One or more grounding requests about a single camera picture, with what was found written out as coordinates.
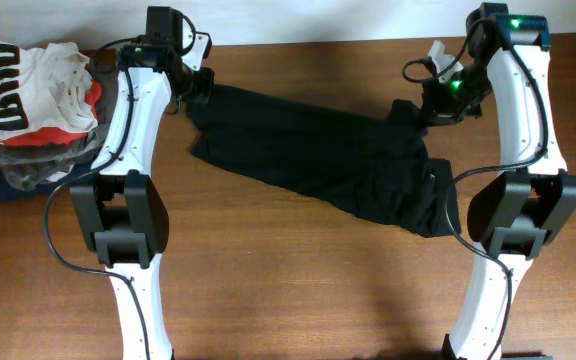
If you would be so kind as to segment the black t-shirt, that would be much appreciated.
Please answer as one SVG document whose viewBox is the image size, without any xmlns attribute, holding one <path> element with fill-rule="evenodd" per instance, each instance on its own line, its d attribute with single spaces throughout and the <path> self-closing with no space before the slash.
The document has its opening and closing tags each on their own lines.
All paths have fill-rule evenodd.
<svg viewBox="0 0 576 360">
<path fill-rule="evenodd" d="M 460 231 L 447 159 L 429 155 L 417 107 L 396 100 L 385 119 L 216 85 L 186 115 L 194 157 L 313 197 L 359 219 L 425 237 Z"/>
</svg>

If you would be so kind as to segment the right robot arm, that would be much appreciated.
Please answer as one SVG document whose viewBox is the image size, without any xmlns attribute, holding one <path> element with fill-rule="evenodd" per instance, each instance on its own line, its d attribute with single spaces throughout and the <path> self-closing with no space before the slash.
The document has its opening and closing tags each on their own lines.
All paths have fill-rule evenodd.
<svg viewBox="0 0 576 360">
<path fill-rule="evenodd" d="M 454 125 L 479 117 L 493 95 L 500 162 L 495 179 L 469 204 L 469 235 L 456 239 L 475 255 L 457 322 L 445 336 L 443 359 L 500 359 L 513 300 L 524 276 L 576 209 L 576 175 L 559 149 L 548 89 L 551 38 L 538 15 L 509 12 L 504 3 L 482 3 L 466 20 L 462 66 L 435 42 L 423 62 L 421 121 Z"/>
</svg>

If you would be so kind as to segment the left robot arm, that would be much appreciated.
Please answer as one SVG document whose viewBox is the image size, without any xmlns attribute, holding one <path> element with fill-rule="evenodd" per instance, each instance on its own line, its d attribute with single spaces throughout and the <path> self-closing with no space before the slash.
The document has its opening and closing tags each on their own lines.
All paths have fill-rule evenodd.
<svg viewBox="0 0 576 360">
<path fill-rule="evenodd" d="M 118 51 L 117 99 L 102 149 L 69 187 L 86 247 L 101 265 L 95 273 L 112 284 L 125 359 L 174 356 L 160 291 L 169 217 L 152 162 L 169 103 L 208 101 L 214 73 L 202 62 L 211 46 L 181 11 L 148 7 L 144 34 Z"/>
</svg>

